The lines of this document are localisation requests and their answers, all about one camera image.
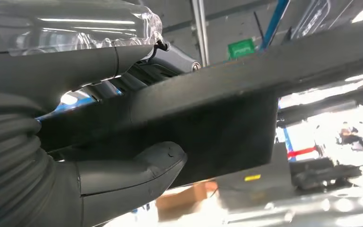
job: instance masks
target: metal pipe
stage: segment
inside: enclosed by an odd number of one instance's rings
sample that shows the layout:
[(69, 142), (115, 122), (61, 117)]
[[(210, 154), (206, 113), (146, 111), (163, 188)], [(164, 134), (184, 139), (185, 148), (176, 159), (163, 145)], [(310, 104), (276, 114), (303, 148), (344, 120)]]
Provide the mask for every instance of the metal pipe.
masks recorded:
[(203, 35), (202, 35), (202, 27), (201, 27), (202, 24), (200, 22), (198, 0), (191, 0), (191, 3), (192, 3), (192, 6), (193, 6), (195, 25), (196, 25), (196, 28), (197, 28), (199, 51), (200, 51), (200, 54), (201, 54), (202, 66), (206, 67), (207, 66), (207, 59), (205, 57), (206, 55), (205, 55), (205, 49), (204, 49), (204, 39), (203, 39)]
[(201, 22), (202, 41), (204, 44), (205, 62), (209, 65), (208, 36), (207, 23), (205, 20), (204, 0), (198, 0), (199, 16)]
[(255, 12), (255, 11), (254, 11), (254, 17), (255, 17), (255, 21), (257, 22), (257, 27), (259, 30), (259, 34), (261, 35), (261, 39), (264, 40), (264, 33), (262, 32), (262, 27), (261, 27), (261, 24), (259, 23), (257, 12)]
[(289, 3), (290, 0), (279, 0), (279, 2), (277, 3), (275, 12), (273, 13), (267, 31), (265, 33), (264, 40), (262, 40), (262, 44), (260, 47), (261, 50), (265, 50), (269, 46), (269, 43), (271, 42), (275, 32), (277, 31), (280, 20), (285, 14)]
[(332, 22), (332, 24), (328, 27), (328, 29), (330, 29), (335, 23), (336, 21), (340, 18), (340, 16), (345, 12), (345, 10), (351, 5), (351, 3), (353, 3), (354, 0), (351, 0), (347, 6), (343, 9), (343, 11), (341, 11), (341, 13), (339, 14), (339, 16)]

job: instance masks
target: blue metal post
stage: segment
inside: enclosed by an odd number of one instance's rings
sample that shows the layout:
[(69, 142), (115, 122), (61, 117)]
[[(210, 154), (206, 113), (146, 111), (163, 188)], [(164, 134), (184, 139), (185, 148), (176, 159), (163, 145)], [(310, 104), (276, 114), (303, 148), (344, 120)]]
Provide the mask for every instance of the blue metal post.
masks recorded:
[(262, 44), (260, 47), (261, 51), (265, 50), (269, 46), (269, 43), (271, 42), (272, 37), (276, 33), (277, 26), (279, 25), (280, 20), (282, 19), (287, 7), (289, 6), (289, 3), (290, 0), (278, 1), (275, 12), (273, 13), (273, 16), (268, 25), (267, 32), (265, 33), (264, 40), (262, 40)]

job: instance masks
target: plastic wrap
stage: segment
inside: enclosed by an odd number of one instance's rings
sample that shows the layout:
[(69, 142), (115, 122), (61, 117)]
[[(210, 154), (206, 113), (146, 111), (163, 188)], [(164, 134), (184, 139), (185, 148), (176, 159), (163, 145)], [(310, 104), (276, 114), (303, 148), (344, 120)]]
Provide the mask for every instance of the plastic wrap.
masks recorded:
[(120, 0), (0, 1), (0, 53), (12, 56), (154, 44), (158, 15)]

